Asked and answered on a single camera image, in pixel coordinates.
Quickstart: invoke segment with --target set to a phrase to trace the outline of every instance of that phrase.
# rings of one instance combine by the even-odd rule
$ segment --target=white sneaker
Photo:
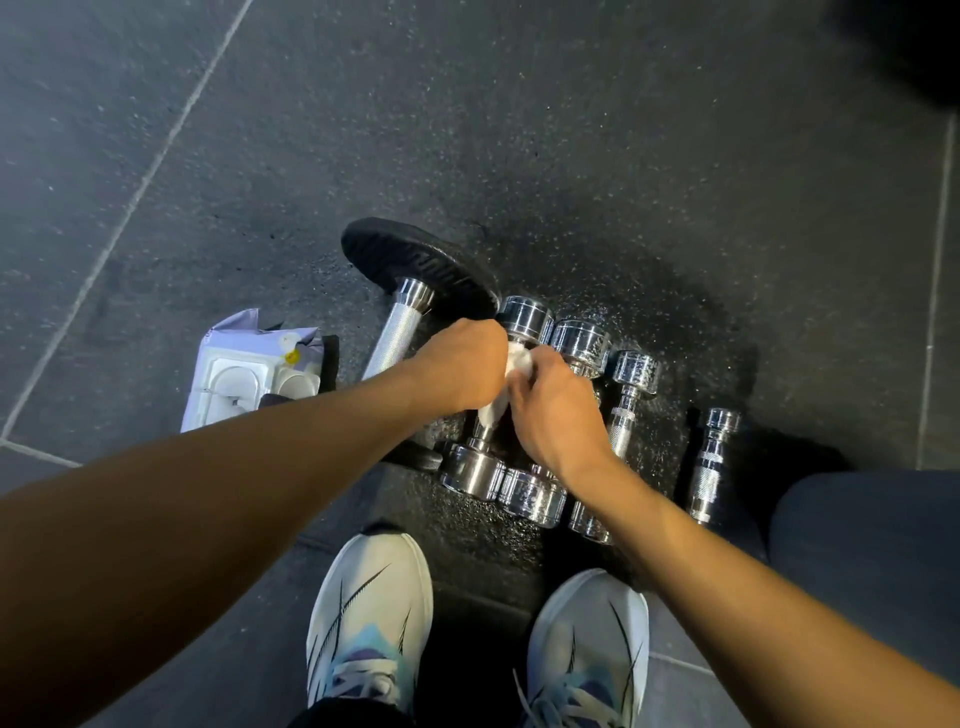
[[[368,698],[410,715],[433,622],[423,552],[405,533],[354,536],[327,572],[306,638],[307,707]]]
[[[602,569],[567,579],[540,610],[527,650],[527,728],[630,728],[650,659],[642,595]]]

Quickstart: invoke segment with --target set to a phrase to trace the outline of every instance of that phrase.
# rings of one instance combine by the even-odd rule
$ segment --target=person's left arm
[[[490,402],[506,359],[500,325],[460,321],[350,389],[0,498],[0,724],[75,725],[142,680],[397,443]]]

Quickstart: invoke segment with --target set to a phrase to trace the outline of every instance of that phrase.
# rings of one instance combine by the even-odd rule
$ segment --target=black tile floor
[[[338,239],[370,214],[658,353],[631,462],[665,493],[688,409],[721,402],[858,468],[960,464],[955,116],[833,6],[60,5],[0,12],[0,487],[176,431],[200,337],[247,306],[339,334],[354,381],[388,302]],[[326,559],[380,517],[450,615],[507,635],[576,566],[564,534],[384,466],[97,722],[282,724]],[[651,605],[646,723],[742,724]]]

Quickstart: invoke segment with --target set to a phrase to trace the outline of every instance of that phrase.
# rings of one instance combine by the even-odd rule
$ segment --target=shoe sole
[[[423,549],[420,548],[420,544],[408,533],[397,533],[397,536],[401,536],[407,544],[410,545],[414,552],[414,557],[417,559],[417,569],[420,572],[420,587],[423,590],[423,613],[426,617],[426,627],[423,630],[423,644],[426,646],[426,641],[430,637],[430,629],[433,627],[433,579],[430,578],[430,568],[426,563],[426,556],[423,555]],[[320,590],[317,592],[317,599],[313,603],[313,611],[310,613],[309,624],[312,625],[314,619],[317,617],[317,612],[320,610],[320,597],[324,593],[324,590],[329,585],[333,574],[336,573],[337,567],[340,566],[340,562],[343,561],[344,556],[349,551],[349,548],[353,546],[355,541],[360,539],[373,538],[373,536],[368,536],[365,533],[358,533],[356,536],[347,541],[343,547],[340,549],[340,552],[337,553],[336,558],[333,559],[333,563],[330,564],[330,568],[326,571],[326,576],[324,577],[324,583],[320,585]],[[307,636],[306,636],[306,659],[310,659],[310,628],[307,627]]]
[[[549,629],[549,625],[556,616],[561,612],[566,603],[570,598],[576,594],[576,592],[590,579],[592,579],[597,574],[606,573],[603,569],[588,569],[586,571],[581,571],[580,573],[574,574],[569,579],[567,579],[560,587],[550,595],[550,598],[546,600],[546,604],[543,605],[543,608],[540,609],[540,613],[537,615],[537,620],[534,622],[534,628],[530,633],[530,642],[527,644],[527,677],[530,676],[530,655],[532,654],[542,654],[543,646],[546,643],[546,633]],[[640,603],[643,604],[643,612],[647,616],[647,634],[650,634],[650,608],[647,605],[646,597],[644,597],[639,592],[634,592],[637,596],[640,597]],[[643,692],[640,694],[639,700],[636,699],[636,668],[634,670],[634,716],[639,715],[640,706],[643,704],[643,696],[646,694],[646,674],[644,674],[643,681]],[[527,692],[529,693],[530,686],[527,686]]]

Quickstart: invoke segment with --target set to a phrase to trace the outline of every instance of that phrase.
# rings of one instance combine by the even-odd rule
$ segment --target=shoelace
[[[580,688],[564,686],[564,700],[560,705],[547,698],[545,694],[541,694],[531,704],[523,694],[516,670],[514,670],[514,682],[523,711],[530,718],[534,728],[579,728],[574,722],[576,718],[593,720],[597,725],[607,728],[626,728],[622,716],[617,711]],[[570,704],[568,697],[572,697],[577,704]]]
[[[400,700],[396,685],[397,664],[394,660],[353,660],[333,669],[333,685],[325,697],[363,697],[388,705]],[[357,687],[359,695],[347,695]]]

